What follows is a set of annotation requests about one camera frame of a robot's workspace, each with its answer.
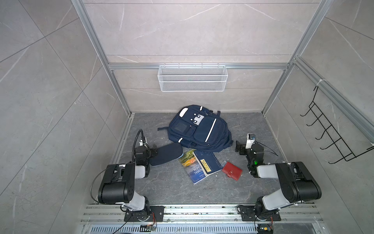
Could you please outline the colourful landscape cover book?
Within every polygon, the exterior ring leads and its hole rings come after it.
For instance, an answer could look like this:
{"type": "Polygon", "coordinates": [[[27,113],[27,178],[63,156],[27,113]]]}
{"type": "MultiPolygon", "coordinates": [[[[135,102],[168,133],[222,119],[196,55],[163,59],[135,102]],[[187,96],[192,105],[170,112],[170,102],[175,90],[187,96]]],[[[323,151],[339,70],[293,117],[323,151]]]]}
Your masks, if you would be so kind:
{"type": "Polygon", "coordinates": [[[189,175],[193,184],[197,184],[204,180],[207,176],[204,173],[202,166],[200,165],[195,150],[189,150],[185,152],[179,159],[180,163],[184,167],[185,171],[189,175]]]}

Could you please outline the dark blue yellow-label book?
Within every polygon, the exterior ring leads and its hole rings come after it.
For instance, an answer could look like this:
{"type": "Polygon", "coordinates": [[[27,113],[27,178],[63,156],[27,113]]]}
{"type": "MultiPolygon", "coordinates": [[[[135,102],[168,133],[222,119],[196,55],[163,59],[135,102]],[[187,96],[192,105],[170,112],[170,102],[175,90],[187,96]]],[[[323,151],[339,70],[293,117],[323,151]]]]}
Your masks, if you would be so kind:
{"type": "Polygon", "coordinates": [[[193,154],[206,176],[212,175],[223,169],[221,163],[212,152],[195,150],[193,151],[193,154]]]}

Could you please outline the navy blue backpack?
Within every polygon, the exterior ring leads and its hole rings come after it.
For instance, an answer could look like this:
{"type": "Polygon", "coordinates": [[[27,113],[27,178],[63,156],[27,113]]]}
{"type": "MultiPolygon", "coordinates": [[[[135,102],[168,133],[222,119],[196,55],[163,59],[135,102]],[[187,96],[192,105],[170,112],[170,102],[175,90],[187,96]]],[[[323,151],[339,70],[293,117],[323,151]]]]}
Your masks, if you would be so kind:
{"type": "Polygon", "coordinates": [[[172,119],[167,130],[168,139],[183,147],[203,152],[220,152],[233,145],[232,135],[221,112],[214,113],[203,106],[183,107],[172,119]]]}

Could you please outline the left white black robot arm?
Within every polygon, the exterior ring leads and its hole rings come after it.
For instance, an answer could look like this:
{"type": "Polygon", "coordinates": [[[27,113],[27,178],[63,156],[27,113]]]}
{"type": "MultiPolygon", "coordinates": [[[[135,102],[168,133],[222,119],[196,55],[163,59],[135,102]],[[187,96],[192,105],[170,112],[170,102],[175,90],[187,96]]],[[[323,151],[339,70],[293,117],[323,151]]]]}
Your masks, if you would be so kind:
{"type": "Polygon", "coordinates": [[[98,202],[107,205],[119,204],[121,208],[136,214],[149,215],[149,201],[135,191],[135,180],[148,177],[150,159],[157,154],[156,148],[139,146],[133,149],[131,162],[108,165],[99,186],[98,202]]]}

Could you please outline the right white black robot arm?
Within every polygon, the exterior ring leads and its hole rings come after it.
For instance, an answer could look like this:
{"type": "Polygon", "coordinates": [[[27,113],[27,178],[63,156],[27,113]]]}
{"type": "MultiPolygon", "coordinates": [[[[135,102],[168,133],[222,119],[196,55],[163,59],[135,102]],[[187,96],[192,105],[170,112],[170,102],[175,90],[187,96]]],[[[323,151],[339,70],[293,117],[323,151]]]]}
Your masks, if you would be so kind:
{"type": "Polygon", "coordinates": [[[276,179],[280,184],[280,189],[256,200],[255,219],[265,220],[281,208],[322,197],[320,186],[303,162],[265,164],[264,145],[257,141],[249,148],[237,141],[235,151],[246,157],[253,177],[276,179]]]}

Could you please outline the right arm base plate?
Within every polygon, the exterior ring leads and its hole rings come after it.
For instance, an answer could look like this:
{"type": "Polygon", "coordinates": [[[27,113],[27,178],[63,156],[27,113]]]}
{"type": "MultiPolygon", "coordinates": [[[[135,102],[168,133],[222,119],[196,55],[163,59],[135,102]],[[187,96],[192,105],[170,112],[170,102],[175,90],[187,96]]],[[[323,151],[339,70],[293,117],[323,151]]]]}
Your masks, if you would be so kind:
{"type": "Polygon", "coordinates": [[[260,212],[255,205],[238,205],[236,208],[242,221],[281,221],[278,210],[260,212]]]}

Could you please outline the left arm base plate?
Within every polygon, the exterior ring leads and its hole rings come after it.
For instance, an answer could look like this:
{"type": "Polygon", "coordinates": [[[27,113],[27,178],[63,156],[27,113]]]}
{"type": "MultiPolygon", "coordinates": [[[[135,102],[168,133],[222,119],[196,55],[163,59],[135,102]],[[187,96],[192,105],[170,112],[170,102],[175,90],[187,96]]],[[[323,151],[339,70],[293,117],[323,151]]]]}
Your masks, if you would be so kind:
{"type": "Polygon", "coordinates": [[[128,222],[162,222],[164,218],[164,206],[145,207],[142,211],[126,210],[124,221],[128,222]]]}

